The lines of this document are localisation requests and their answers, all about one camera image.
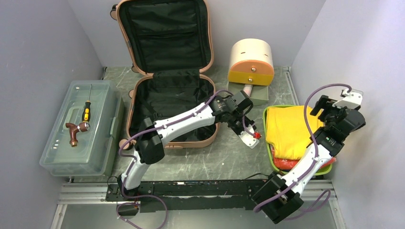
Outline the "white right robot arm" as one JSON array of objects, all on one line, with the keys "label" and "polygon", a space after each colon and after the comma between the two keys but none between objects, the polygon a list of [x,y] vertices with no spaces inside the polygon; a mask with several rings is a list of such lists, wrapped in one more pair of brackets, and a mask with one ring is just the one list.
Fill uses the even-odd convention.
[{"label": "white right robot arm", "polygon": [[311,178],[342,150],[350,133],[365,126],[359,112],[362,99],[363,95],[356,92],[346,93],[340,100],[320,97],[310,115],[318,116],[324,125],[314,132],[304,156],[287,174],[272,172],[251,197],[256,204],[254,212],[264,212],[277,224],[304,204],[301,194]]}]

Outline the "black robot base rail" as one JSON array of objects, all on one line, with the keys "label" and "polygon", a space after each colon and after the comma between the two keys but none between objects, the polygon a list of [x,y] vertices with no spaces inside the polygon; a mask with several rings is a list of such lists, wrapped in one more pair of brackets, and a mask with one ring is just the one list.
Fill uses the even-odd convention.
[{"label": "black robot base rail", "polygon": [[122,195],[117,183],[108,184],[107,203],[134,202],[141,213],[161,210],[243,208],[256,205],[286,189],[285,181],[270,179],[143,181]]}]

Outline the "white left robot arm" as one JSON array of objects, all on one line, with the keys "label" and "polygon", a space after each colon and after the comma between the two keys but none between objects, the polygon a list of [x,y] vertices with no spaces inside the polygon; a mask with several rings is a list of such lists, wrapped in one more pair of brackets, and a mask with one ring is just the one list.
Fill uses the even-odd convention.
[{"label": "white left robot arm", "polygon": [[261,134],[256,131],[254,121],[246,116],[252,108],[253,103],[244,91],[228,93],[226,97],[215,92],[206,102],[174,117],[158,121],[144,119],[139,131],[119,148],[119,155],[130,157],[131,162],[118,177],[118,194],[124,200],[132,200],[149,166],[164,158],[164,147],[196,129],[226,123],[246,146],[253,149]]}]

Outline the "yellow cloth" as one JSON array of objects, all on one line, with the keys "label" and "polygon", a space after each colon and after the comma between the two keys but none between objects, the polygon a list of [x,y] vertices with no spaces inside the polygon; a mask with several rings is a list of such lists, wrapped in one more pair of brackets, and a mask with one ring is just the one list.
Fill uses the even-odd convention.
[{"label": "yellow cloth", "polygon": [[276,158],[300,160],[311,144],[304,120],[304,106],[268,107],[266,142],[273,146]]}]

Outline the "red white tie-dye cloth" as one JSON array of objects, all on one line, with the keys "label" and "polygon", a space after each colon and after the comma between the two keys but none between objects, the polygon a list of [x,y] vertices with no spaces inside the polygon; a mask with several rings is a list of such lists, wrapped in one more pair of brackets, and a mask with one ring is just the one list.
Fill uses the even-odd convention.
[{"label": "red white tie-dye cloth", "polygon": [[[273,165],[276,169],[283,170],[283,171],[290,171],[298,162],[298,160],[291,160],[291,159],[282,159],[282,158],[277,158],[275,155],[274,149],[271,149],[271,159],[273,162]],[[337,161],[337,158],[332,158],[330,161],[328,161],[326,164],[322,165],[321,168],[317,171],[316,174],[327,174],[331,171],[332,164]]]}]

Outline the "cream orange drawer cabinet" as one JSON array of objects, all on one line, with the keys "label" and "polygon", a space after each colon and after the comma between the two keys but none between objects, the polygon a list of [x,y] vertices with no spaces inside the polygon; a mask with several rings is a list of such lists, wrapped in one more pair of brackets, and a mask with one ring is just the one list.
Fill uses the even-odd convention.
[{"label": "cream orange drawer cabinet", "polygon": [[231,48],[227,90],[237,93],[245,84],[253,86],[250,99],[254,106],[269,101],[269,86],[273,81],[273,66],[270,45],[260,39],[246,38],[237,41]]}]

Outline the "pink hard-shell suitcase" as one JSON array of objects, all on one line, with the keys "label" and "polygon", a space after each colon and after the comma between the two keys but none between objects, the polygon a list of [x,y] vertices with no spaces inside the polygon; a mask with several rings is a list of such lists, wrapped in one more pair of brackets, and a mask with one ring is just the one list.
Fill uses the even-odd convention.
[{"label": "pink hard-shell suitcase", "polygon": [[203,0],[123,0],[110,15],[121,29],[132,71],[126,134],[141,122],[171,118],[208,100],[215,91],[204,73],[214,61],[209,8]]}]

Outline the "lime green plastic tray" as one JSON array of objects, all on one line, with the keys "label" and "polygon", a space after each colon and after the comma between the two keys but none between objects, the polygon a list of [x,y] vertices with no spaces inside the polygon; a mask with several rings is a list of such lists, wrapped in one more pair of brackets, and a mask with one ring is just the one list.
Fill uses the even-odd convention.
[{"label": "lime green plastic tray", "polygon": [[[274,106],[274,107],[290,107],[290,106],[293,106],[293,105],[273,105],[273,106]],[[263,126],[264,126],[265,136],[266,136],[266,110],[267,110],[267,108],[265,108],[264,111],[263,111]],[[276,168],[274,167],[273,162],[272,162],[272,159],[271,159],[271,149],[274,149],[274,148],[273,148],[273,146],[272,146],[271,144],[269,144],[269,143],[266,142],[266,149],[267,149],[267,151],[268,151],[269,161],[270,161],[270,164],[271,164],[273,170],[276,171],[276,172],[278,172],[278,173],[280,173],[280,174],[282,174],[282,175],[284,175],[284,174],[286,174],[287,172],[289,172],[289,171],[283,171],[283,170],[276,169]]]}]

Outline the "rose gold round jar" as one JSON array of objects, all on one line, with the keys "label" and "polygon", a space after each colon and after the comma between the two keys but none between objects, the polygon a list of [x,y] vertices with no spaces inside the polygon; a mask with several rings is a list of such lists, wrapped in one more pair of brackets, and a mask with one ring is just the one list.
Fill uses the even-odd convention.
[{"label": "rose gold round jar", "polygon": [[253,86],[251,84],[245,84],[243,87],[243,91],[248,97],[250,97],[252,89],[253,89]]}]

